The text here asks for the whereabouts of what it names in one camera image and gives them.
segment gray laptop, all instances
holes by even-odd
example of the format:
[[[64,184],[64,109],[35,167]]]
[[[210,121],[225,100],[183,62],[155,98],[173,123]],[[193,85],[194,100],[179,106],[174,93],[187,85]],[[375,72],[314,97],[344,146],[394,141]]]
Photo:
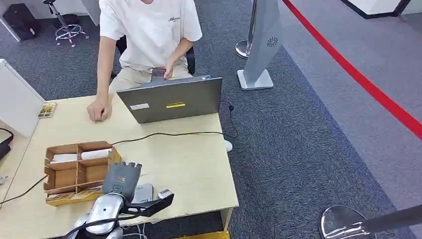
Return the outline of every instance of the gray laptop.
[[[222,78],[153,81],[117,94],[138,123],[217,113]]]

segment white label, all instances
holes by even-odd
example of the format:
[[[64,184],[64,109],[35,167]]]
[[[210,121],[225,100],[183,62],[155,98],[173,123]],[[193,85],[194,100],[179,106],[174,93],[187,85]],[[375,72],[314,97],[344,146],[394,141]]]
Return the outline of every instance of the white label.
[[[145,109],[145,108],[149,108],[149,104],[148,103],[144,103],[144,104],[134,105],[134,106],[130,106],[130,108],[133,111],[134,110],[139,110],[139,109]]]

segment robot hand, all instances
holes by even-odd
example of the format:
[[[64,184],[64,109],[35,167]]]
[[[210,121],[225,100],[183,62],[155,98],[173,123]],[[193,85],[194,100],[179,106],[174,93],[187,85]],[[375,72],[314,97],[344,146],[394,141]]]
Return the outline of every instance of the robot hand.
[[[97,198],[91,212],[82,216],[64,238],[75,239],[79,230],[83,234],[100,236],[106,239],[120,239],[123,230],[118,221],[139,216],[150,217],[172,204],[174,194],[169,190],[158,193],[158,199],[144,203],[131,203],[135,188],[141,174],[140,164],[129,163],[111,165],[104,183],[104,195]],[[121,213],[132,214],[131,217],[119,218]]]

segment black cable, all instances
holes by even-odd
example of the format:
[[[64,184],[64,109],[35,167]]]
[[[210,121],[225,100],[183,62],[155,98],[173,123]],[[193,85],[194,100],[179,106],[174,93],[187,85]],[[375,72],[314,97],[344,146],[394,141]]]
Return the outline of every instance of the black cable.
[[[117,221],[124,221],[124,220],[131,220],[131,219],[135,219],[137,217],[140,217],[140,214],[136,214],[130,217],[124,217],[124,218],[109,218],[109,219],[102,219],[102,220],[98,220],[98,221],[94,221],[94,222],[90,222],[90,223],[86,223],[83,224],[77,228],[73,228],[70,232],[68,232],[66,235],[63,236],[63,239],[67,239],[68,236],[70,236],[72,233],[85,229],[87,227],[90,226],[96,226],[96,225],[101,225],[101,224],[105,224],[105,223],[113,223],[113,222],[117,222]]]
[[[8,130],[6,128],[0,128],[0,130],[3,130],[3,131],[6,131],[6,132],[10,133],[10,137],[7,138],[5,141],[3,141],[3,142],[6,142],[7,141],[7,143],[9,144],[13,140],[14,134],[12,133],[12,131],[10,131],[10,130]]]
[[[14,200],[14,199],[16,199],[16,198],[20,198],[20,197],[22,197],[23,195],[25,195],[25,194],[27,194],[29,191],[31,191],[31,189],[33,189],[35,186],[37,186],[37,184],[39,184],[44,178],[46,178],[46,177],[48,177],[48,175],[45,175],[43,178],[41,178],[38,182],[36,182],[34,185],[32,185],[32,187],[30,187],[26,192],[24,192],[24,193],[22,193],[21,195],[19,195],[19,196],[16,196],[16,197],[14,197],[14,198],[11,198],[11,199],[7,199],[7,200],[5,200],[5,201],[3,201],[3,202],[1,202],[0,203],[0,205],[1,204],[3,204],[3,203],[7,203],[7,202],[9,202],[9,201],[12,201],[12,200]]]
[[[152,133],[152,134],[149,134],[149,135],[147,135],[145,137],[142,137],[142,138],[122,140],[122,141],[119,141],[119,142],[116,142],[116,143],[112,143],[112,145],[115,145],[115,144],[118,144],[118,143],[124,143],[124,142],[139,141],[139,140],[143,140],[143,139],[149,138],[149,137],[154,136],[154,135],[183,136],[183,135],[191,135],[191,134],[211,134],[211,133],[216,133],[216,134],[221,134],[221,135],[224,135],[224,136],[227,136],[227,137],[230,137],[230,138],[237,138],[239,136],[239,132],[237,131],[236,127],[234,126],[233,118],[232,118],[232,112],[234,110],[234,106],[232,106],[231,103],[228,102],[228,101],[221,101],[221,102],[225,102],[225,103],[228,103],[229,104],[228,109],[230,110],[230,122],[231,122],[231,125],[233,126],[233,129],[236,131],[236,135],[235,136],[228,135],[228,134],[221,133],[221,132],[214,132],[214,131],[188,132],[188,133]]]
[[[231,114],[233,112],[233,110],[234,110],[234,106],[232,106],[231,103],[228,102],[228,101],[223,101],[222,100],[220,102],[225,102],[225,103],[228,104],[228,110],[230,111],[230,123],[231,123],[231,126],[233,127],[234,131],[236,132],[236,136],[231,137],[231,138],[237,138],[239,136],[239,132],[237,131],[236,127],[234,126],[233,117],[232,117],[232,114]]]

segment light wood tabletop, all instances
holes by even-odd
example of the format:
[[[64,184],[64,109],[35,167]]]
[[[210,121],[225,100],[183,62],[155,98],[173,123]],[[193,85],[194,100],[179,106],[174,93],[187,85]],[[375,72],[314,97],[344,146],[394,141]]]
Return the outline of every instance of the light wood tabletop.
[[[19,135],[16,131],[8,127],[6,124],[0,121],[0,128],[6,128],[13,132],[14,138],[10,144],[11,150],[3,159],[0,160],[0,176],[7,176],[4,184],[0,185],[0,202],[2,202],[6,193],[10,188],[13,177],[19,167],[19,164],[25,154],[26,148],[28,147],[31,137],[24,137]],[[9,138],[10,134],[6,131],[0,130],[0,142]]]
[[[44,156],[50,146],[101,140],[114,143],[156,132],[221,132],[218,114],[138,124],[119,97],[113,98],[111,117],[95,123],[89,120],[86,112],[86,106],[93,99],[56,101],[58,105],[53,117],[39,121],[6,199],[25,192],[44,176]],[[122,221],[122,225],[221,211],[223,226],[227,229],[238,200],[222,135],[158,135],[115,147],[124,161],[143,165],[138,183],[151,183],[154,192],[169,189],[175,194],[173,204],[168,208],[150,218]],[[45,197],[40,183],[25,196],[3,204],[0,238],[62,236],[83,213],[90,211],[93,204],[83,202],[53,207],[45,203]]]

